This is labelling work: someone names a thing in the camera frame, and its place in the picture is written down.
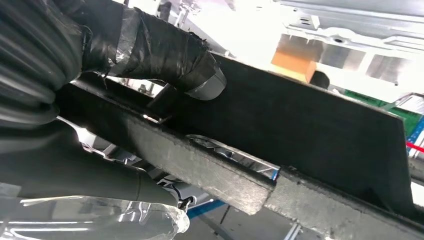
plastic bag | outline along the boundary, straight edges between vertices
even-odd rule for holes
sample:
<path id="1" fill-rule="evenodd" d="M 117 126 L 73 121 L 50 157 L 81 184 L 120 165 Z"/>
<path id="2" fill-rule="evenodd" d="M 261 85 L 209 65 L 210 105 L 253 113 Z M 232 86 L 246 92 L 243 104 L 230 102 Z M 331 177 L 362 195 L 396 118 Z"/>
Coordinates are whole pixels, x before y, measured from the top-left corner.
<path id="1" fill-rule="evenodd" d="M 171 240 L 189 218 L 160 203 L 91 196 L 0 197 L 2 240 Z"/>

black tape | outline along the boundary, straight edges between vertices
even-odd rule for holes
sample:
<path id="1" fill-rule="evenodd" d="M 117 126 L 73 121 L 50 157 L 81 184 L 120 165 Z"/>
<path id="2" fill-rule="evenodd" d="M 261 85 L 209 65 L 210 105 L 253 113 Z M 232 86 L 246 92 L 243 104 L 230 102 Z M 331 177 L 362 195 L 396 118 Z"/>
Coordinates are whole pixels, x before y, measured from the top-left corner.
<path id="1" fill-rule="evenodd" d="M 84 71 L 159 79 L 183 92 L 202 86 L 216 73 L 217 62 L 202 39 L 139 9 L 110 0 L 56 0 L 56 4 L 90 29 Z"/>

green panel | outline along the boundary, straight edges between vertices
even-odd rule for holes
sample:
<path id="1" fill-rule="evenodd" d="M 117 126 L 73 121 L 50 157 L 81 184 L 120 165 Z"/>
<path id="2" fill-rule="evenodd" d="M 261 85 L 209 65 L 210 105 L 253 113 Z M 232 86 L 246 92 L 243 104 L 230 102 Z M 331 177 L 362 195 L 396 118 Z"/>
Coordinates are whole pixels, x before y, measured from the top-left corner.
<path id="1" fill-rule="evenodd" d="M 381 107 L 387 104 L 387 102 L 378 100 L 376 98 L 366 96 L 354 91 L 346 90 L 344 93 L 346 96 L 351 97 L 353 99 L 359 100 L 361 102 L 364 102 L 366 104 L 375 106 L 375 107 Z M 408 110 L 404 110 L 401 108 L 392 108 L 389 110 L 390 113 L 396 114 L 403 118 L 403 124 L 405 127 L 405 135 L 409 136 L 412 131 L 414 130 L 415 126 L 417 125 L 418 121 L 421 119 L 421 114 L 411 112 Z"/>

orange block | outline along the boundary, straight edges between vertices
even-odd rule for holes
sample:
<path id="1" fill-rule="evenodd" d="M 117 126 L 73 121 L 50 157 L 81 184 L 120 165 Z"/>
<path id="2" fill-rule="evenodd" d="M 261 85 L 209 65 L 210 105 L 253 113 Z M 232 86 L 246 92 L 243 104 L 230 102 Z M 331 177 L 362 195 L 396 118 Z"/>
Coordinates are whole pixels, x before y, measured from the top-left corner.
<path id="1" fill-rule="evenodd" d="M 317 65 L 300 56 L 276 51 L 271 61 L 270 70 L 286 77 L 309 83 Z"/>

red wire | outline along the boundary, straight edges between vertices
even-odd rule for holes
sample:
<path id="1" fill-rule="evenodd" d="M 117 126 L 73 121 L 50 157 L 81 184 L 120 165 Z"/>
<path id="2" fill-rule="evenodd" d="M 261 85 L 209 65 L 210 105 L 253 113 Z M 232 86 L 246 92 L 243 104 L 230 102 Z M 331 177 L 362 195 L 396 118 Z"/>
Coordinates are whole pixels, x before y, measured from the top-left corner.
<path id="1" fill-rule="evenodd" d="M 411 142 L 409 142 L 409 141 L 407 141 L 407 142 L 406 142 L 406 145 L 407 145 L 408 147 L 412 148 L 412 149 L 415 149 L 415 150 L 418 150 L 418 151 L 420 151 L 420 152 L 423 152 L 423 153 L 424 153 L 424 148 L 422 148 L 422 147 L 420 147 L 420 146 L 417 146 L 417 145 L 414 145 L 413 143 L 411 143 Z"/>

